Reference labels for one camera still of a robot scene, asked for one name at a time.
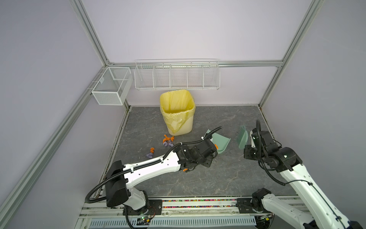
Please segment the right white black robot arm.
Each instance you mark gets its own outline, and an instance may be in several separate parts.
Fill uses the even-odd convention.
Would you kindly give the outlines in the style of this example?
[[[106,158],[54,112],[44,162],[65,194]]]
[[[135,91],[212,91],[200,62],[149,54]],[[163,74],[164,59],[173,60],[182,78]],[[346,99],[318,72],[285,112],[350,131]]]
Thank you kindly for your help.
[[[261,129],[260,120],[251,133],[251,145],[244,148],[244,158],[258,161],[266,174],[281,186],[290,185],[308,209],[297,210],[262,188],[252,194],[253,211],[268,211],[296,229],[361,229],[326,196],[310,176],[298,154],[291,148],[278,145],[270,132]]]

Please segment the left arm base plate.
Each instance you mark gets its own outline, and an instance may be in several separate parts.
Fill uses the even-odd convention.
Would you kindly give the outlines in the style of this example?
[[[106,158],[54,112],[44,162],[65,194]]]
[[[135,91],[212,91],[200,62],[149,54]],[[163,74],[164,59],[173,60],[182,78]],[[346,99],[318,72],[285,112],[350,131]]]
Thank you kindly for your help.
[[[142,216],[142,215],[161,215],[163,210],[162,199],[149,199],[146,206],[139,210],[133,210],[131,207],[124,207],[123,215]]]

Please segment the green plastic dustpan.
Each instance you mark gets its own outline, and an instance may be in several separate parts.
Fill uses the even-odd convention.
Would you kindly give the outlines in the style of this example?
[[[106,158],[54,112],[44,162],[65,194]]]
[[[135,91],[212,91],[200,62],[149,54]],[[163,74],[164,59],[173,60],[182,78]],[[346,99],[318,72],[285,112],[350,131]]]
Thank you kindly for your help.
[[[217,133],[218,131],[219,131],[219,129],[215,129],[212,131],[207,130],[207,132],[204,134],[204,136],[201,137],[201,139],[205,140],[208,143],[208,145],[212,148],[212,150],[214,152],[213,154],[215,156],[222,154],[226,150],[226,148],[231,140],[230,138],[227,138],[223,135],[218,134]]]

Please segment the green hand brush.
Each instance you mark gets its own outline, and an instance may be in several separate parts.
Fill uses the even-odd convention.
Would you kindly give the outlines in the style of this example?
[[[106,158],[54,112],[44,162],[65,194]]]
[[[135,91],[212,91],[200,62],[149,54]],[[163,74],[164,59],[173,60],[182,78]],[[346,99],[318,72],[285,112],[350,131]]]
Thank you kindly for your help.
[[[244,125],[239,128],[237,143],[239,149],[244,149],[248,141],[248,131]]]

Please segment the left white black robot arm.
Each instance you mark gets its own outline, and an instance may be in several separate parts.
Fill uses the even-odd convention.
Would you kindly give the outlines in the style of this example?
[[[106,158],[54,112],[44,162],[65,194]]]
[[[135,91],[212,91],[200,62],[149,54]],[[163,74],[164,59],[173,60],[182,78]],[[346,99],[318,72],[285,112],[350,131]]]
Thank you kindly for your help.
[[[85,203],[105,200],[109,208],[125,205],[133,210],[149,207],[146,192],[136,186],[154,177],[172,172],[191,172],[198,165],[210,167],[218,155],[218,148],[210,139],[179,143],[164,155],[135,164],[114,162],[105,179],[89,191]]]

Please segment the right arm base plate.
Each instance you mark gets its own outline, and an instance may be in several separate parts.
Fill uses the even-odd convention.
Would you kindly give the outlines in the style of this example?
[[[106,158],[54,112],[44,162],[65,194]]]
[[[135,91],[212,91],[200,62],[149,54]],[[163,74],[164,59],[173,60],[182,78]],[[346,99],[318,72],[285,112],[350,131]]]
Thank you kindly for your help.
[[[252,198],[238,198],[235,206],[239,209],[239,213],[268,213],[262,204],[258,201],[252,201]]]

